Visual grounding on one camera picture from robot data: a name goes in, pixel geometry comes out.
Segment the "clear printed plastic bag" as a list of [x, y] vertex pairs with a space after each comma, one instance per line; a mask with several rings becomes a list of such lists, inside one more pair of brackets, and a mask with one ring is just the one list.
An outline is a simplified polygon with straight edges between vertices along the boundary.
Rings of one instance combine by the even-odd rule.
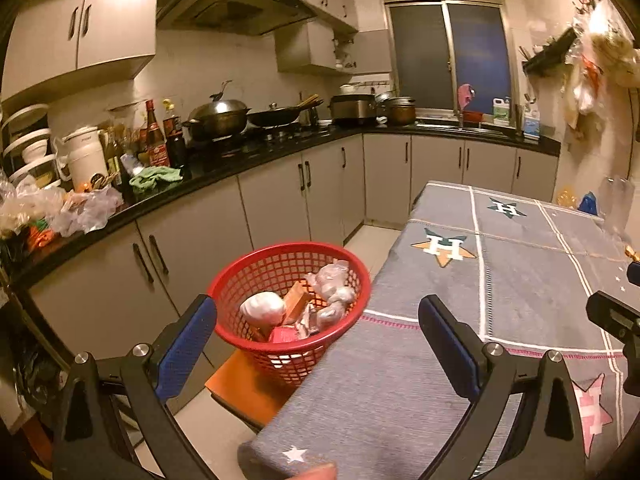
[[356, 292], [347, 285], [349, 264], [346, 260], [334, 260], [322, 266], [317, 273], [307, 273], [306, 283], [323, 301], [323, 307], [315, 307], [309, 301], [302, 316], [296, 322], [308, 336], [322, 333], [340, 322], [347, 308], [355, 301]]

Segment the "white sock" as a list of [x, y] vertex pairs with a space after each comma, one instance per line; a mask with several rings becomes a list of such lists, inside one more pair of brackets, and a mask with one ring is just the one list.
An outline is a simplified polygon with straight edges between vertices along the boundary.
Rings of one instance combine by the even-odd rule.
[[253, 326], [273, 327], [283, 322], [286, 305], [275, 292], [258, 292], [242, 302], [240, 312]]

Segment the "steel stock pot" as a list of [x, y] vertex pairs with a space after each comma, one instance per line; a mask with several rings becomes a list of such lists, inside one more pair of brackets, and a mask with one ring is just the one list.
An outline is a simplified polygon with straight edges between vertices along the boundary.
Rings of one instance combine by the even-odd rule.
[[411, 96], [394, 96], [390, 92], [375, 97], [378, 117], [391, 126], [408, 126], [416, 122], [416, 100]]

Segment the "hanging plastic bags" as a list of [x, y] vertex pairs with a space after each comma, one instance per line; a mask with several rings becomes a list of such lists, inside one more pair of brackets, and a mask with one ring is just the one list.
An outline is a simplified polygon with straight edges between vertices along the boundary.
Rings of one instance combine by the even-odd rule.
[[566, 124], [578, 131], [589, 115], [605, 118], [608, 86], [639, 88], [639, 50], [611, 0], [599, 0], [576, 13], [576, 39], [565, 55], [570, 71], [563, 86]]

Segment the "blue plastic bag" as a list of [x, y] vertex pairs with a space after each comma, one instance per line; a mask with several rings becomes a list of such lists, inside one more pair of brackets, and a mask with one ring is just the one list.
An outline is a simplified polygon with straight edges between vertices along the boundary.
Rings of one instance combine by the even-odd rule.
[[582, 200], [578, 206], [578, 210], [584, 212], [585, 214], [592, 214], [596, 216], [598, 214], [598, 205], [597, 205], [597, 197], [593, 194], [593, 192], [588, 192], [584, 196], [582, 196]]

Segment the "small orange candy wrapper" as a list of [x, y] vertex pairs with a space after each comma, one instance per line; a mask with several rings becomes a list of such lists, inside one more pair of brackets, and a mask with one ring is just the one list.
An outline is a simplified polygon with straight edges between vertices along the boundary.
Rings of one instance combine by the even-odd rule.
[[625, 247], [625, 255], [628, 258], [631, 258], [633, 262], [640, 262], [640, 254], [634, 250], [631, 246], [627, 245]]

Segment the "steel wok with lid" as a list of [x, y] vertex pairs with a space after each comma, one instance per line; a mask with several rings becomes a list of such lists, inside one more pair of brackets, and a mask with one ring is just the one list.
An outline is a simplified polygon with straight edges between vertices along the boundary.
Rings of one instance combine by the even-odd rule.
[[230, 80], [222, 83], [220, 91], [209, 96], [209, 101], [192, 110], [182, 123], [195, 142], [208, 142], [241, 133], [247, 125], [250, 110], [246, 104], [236, 99], [225, 99]]

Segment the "range hood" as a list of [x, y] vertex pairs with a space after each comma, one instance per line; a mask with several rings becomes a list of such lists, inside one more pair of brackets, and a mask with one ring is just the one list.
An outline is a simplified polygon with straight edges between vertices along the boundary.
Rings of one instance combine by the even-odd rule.
[[314, 18], [302, 0], [170, 0], [157, 12], [159, 29], [207, 29], [262, 36]]

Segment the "red label sauce bottle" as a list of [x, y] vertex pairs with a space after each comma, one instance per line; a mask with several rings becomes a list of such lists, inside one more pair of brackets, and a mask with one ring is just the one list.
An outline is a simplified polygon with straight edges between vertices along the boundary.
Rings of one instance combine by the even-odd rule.
[[169, 157], [166, 150], [165, 138], [155, 116], [155, 106], [152, 100], [145, 101], [146, 110], [146, 154], [154, 167], [169, 167]]

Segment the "orange carton box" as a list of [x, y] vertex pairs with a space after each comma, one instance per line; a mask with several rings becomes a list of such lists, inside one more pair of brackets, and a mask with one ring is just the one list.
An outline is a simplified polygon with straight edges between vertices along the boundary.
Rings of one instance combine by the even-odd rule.
[[303, 315], [307, 304], [312, 300], [312, 295], [301, 281], [295, 282], [283, 298], [285, 312], [283, 324], [295, 324]]

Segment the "red bowl on sill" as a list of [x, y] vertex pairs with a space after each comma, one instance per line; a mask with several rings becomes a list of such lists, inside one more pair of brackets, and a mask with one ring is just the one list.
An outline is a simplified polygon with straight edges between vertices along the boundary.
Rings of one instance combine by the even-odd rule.
[[484, 114], [475, 110], [464, 110], [462, 112], [462, 124], [480, 125], [483, 122]]

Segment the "crumpled bags on counter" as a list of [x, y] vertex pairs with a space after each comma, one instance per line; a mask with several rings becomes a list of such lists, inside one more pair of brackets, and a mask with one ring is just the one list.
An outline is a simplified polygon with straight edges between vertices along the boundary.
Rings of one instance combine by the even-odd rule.
[[62, 237], [102, 230], [123, 204], [122, 194], [111, 185], [88, 193], [65, 192], [40, 188], [33, 176], [14, 185], [1, 174], [1, 238], [18, 235], [38, 221]]

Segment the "green cleaning cloth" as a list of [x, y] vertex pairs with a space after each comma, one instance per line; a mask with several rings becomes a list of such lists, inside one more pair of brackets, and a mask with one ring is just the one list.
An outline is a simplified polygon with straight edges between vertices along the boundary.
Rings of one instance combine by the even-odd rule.
[[141, 194], [154, 190], [160, 185], [181, 182], [183, 176], [179, 169], [168, 166], [144, 167], [129, 181], [134, 192]]

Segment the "black frying pan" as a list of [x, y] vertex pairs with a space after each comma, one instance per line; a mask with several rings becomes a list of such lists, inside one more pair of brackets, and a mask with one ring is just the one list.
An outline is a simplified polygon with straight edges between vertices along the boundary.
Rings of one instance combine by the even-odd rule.
[[277, 107], [271, 104], [268, 110], [262, 112], [253, 112], [247, 114], [247, 120], [257, 128], [274, 128], [286, 126], [295, 122], [304, 110], [317, 107], [322, 104], [318, 94], [313, 94], [306, 100], [294, 105], [286, 107]]

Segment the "red snack wrapper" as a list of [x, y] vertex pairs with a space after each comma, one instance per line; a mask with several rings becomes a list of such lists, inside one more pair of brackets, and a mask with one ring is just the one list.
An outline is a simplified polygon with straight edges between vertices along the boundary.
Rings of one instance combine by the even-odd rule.
[[270, 344], [289, 344], [308, 337], [307, 330], [301, 325], [280, 325], [273, 327], [268, 341]]

